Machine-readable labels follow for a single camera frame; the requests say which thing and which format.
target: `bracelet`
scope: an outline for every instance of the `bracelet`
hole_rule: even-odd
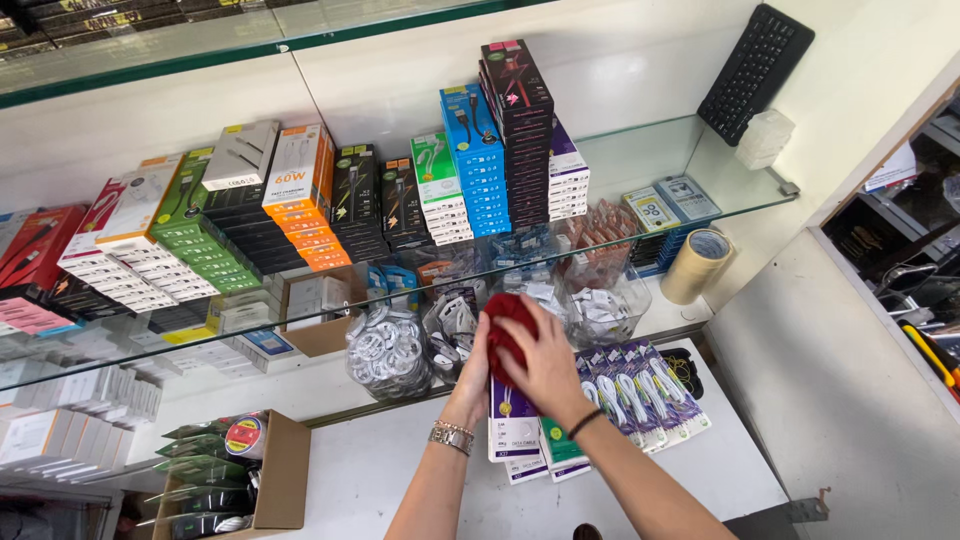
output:
[[[437,427],[439,427],[439,428],[447,428],[448,430],[457,430],[457,431],[459,431],[460,433],[469,435],[469,436],[471,436],[471,437],[473,436],[473,431],[470,431],[470,430],[468,430],[467,428],[461,428],[460,426],[454,426],[453,424],[448,424],[447,422],[444,422],[443,420],[434,420],[434,421],[433,421],[433,425],[434,425],[434,426],[437,426]]]
[[[575,437],[576,434],[580,432],[580,430],[585,428],[587,424],[593,421],[594,418],[597,418],[598,416],[602,416],[603,413],[604,413],[603,409],[598,408],[593,412],[591,412],[590,414],[588,414],[587,416],[585,416],[583,420],[581,420],[580,422],[577,422],[577,425],[574,426],[573,429],[566,434],[566,438],[572,441],[573,437]]]
[[[470,457],[470,451],[473,450],[473,435],[467,435],[461,430],[434,426],[434,428],[430,430],[430,436],[427,437],[427,440],[452,446],[464,453],[467,457]]]

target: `silver wristwatch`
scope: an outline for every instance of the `silver wristwatch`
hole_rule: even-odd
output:
[[[452,446],[466,455],[470,455],[470,450],[473,448],[472,436],[462,431],[441,428],[440,426],[434,426],[430,431],[430,438],[427,440]]]

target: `white usb cable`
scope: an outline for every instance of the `white usb cable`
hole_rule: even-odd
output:
[[[294,156],[294,141],[289,140],[283,145],[283,170],[290,170],[290,158]]]
[[[310,150],[310,140],[304,139],[300,142],[300,148],[297,150],[297,153],[300,154],[300,158],[297,160],[297,170],[303,170],[303,159],[306,158],[306,153]]]
[[[663,400],[660,398],[660,392],[657,391],[657,384],[654,382],[654,378],[647,370],[641,371],[639,377],[640,387],[643,388],[643,391],[647,393],[647,396],[650,398],[650,403],[654,406],[654,410],[657,412],[657,415],[660,418],[665,419],[666,405],[663,404]]]
[[[640,400],[640,396],[636,393],[636,383],[630,376],[625,374],[618,374],[616,376],[616,382],[620,385],[620,389],[623,390],[624,395],[627,396],[627,401],[630,402],[630,407],[634,410],[634,415],[636,419],[643,424],[647,421],[647,411],[643,410],[643,402]]]
[[[248,528],[252,523],[253,516],[235,516],[232,518],[226,518],[224,521],[217,524],[213,531],[216,533],[234,532],[235,530],[240,530],[241,528]]]
[[[423,165],[424,160],[426,160],[427,166],[424,172],[430,172],[433,168],[433,159],[428,158],[427,156],[433,156],[433,149],[424,148],[422,152],[417,156],[417,165]]]
[[[120,191],[111,191],[107,194],[106,197],[94,203],[90,207],[90,211],[96,211],[97,213],[93,216],[93,223],[98,223],[100,218],[104,217],[108,211],[113,209],[113,206],[116,204],[117,200],[120,198]]]
[[[657,375],[657,379],[660,381],[660,385],[663,386],[663,390],[670,395],[670,398],[677,402],[678,404],[686,401],[686,393],[677,386],[673,381],[673,378],[670,377],[670,374],[666,372],[666,366],[662,365],[662,362],[657,358],[652,358],[650,360],[650,367],[654,368],[654,373]]]
[[[444,150],[444,142],[442,140],[437,140],[437,144],[433,145],[433,152],[430,154],[430,159],[426,161],[426,167],[424,167],[425,173],[433,173],[433,162],[437,159],[437,155]]]
[[[584,395],[587,396],[588,400],[592,401],[594,405],[600,406],[600,394],[597,393],[595,384],[589,380],[584,380],[580,383],[580,389],[584,391]]]
[[[613,381],[609,377],[601,375],[597,377],[597,387],[600,389],[600,394],[603,395],[604,400],[610,402],[613,406],[613,412],[616,414],[616,424],[618,426],[626,424],[627,415],[623,413],[620,404],[616,402],[616,385],[613,384]]]

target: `hand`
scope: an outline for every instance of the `hand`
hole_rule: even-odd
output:
[[[564,335],[563,323],[529,296],[521,294],[520,301],[537,323],[538,339],[513,319],[496,317],[493,322],[523,351],[527,368],[520,367],[510,351],[503,347],[498,347],[496,353],[503,369],[537,409],[565,430],[570,430],[596,407],[580,389],[580,377]]]
[[[473,431],[477,422],[487,416],[490,397],[487,393],[490,377],[490,361],[487,359],[487,334],[490,333],[490,317],[480,312],[480,321],[473,338],[473,351],[460,372],[457,385],[446,401],[440,420]]]

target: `red cloth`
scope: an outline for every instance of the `red cloth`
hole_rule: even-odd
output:
[[[491,373],[493,373],[493,376],[496,377],[497,380],[507,386],[516,386],[510,376],[507,375],[506,370],[503,369],[503,366],[500,365],[500,357],[496,353],[496,348],[503,347],[507,351],[510,351],[510,354],[516,358],[516,362],[523,367],[527,365],[527,358],[507,331],[497,326],[492,319],[493,317],[514,319],[526,327],[527,331],[534,336],[534,339],[540,337],[537,332],[537,322],[534,321],[534,318],[530,315],[530,311],[527,310],[527,307],[520,301],[520,297],[516,294],[498,292],[491,296],[490,301],[487,302],[483,310],[491,318],[490,333],[487,335],[487,358],[490,359]]]

